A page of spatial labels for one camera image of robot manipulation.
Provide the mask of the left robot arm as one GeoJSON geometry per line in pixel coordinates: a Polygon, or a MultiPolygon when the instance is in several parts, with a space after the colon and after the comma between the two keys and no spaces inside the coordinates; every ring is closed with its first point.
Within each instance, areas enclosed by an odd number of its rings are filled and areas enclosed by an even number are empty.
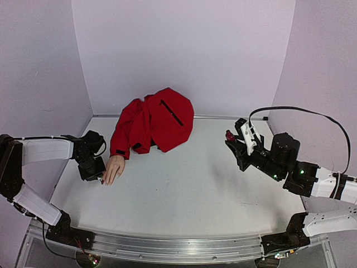
{"type": "Polygon", "coordinates": [[[41,197],[24,179],[25,166],[52,160],[74,160],[83,181],[102,181],[106,170],[102,158],[107,149],[104,136],[88,131],[72,135],[12,137],[1,135],[1,196],[22,214],[54,226],[53,234],[62,243],[75,239],[65,222],[65,212],[41,197]]]}

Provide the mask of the red nail polish bottle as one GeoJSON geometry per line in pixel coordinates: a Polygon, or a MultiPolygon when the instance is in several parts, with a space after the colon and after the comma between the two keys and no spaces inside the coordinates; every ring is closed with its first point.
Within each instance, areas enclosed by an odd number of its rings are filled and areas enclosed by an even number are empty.
{"type": "Polygon", "coordinates": [[[235,135],[230,130],[226,130],[225,138],[227,141],[230,141],[230,142],[236,141],[235,135]]]}

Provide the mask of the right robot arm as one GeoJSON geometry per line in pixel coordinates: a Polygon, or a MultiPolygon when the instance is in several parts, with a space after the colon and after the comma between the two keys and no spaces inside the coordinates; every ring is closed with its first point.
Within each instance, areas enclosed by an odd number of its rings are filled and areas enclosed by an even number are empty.
{"type": "Polygon", "coordinates": [[[321,233],[356,229],[356,177],[333,172],[317,164],[298,161],[300,142],[288,133],[273,136],[271,148],[251,122],[236,121],[236,134],[227,130],[225,144],[232,151],[241,171],[254,166],[283,189],[302,197],[330,198],[349,203],[347,210],[293,215],[283,236],[310,238],[321,233]]]}

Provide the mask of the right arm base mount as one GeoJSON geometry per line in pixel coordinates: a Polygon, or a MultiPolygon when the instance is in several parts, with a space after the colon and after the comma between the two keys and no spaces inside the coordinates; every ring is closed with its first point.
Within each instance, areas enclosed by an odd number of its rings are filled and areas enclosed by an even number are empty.
{"type": "Polygon", "coordinates": [[[261,237],[261,245],[265,256],[273,253],[297,250],[310,244],[310,238],[303,231],[304,220],[308,213],[294,214],[284,232],[267,234],[261,237]]]}

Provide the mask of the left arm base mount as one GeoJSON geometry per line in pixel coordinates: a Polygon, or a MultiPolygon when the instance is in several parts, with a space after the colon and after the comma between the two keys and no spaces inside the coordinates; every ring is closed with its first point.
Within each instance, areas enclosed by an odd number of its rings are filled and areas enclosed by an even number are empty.
{"type": "Polygon", "coordinates": [[[59,221],[55,225],[49,225],[45,238],[83,250],[92,249],[95,238],[94,232],[72,227],[69,214],[63,210],[60,213],[59,221]]]}

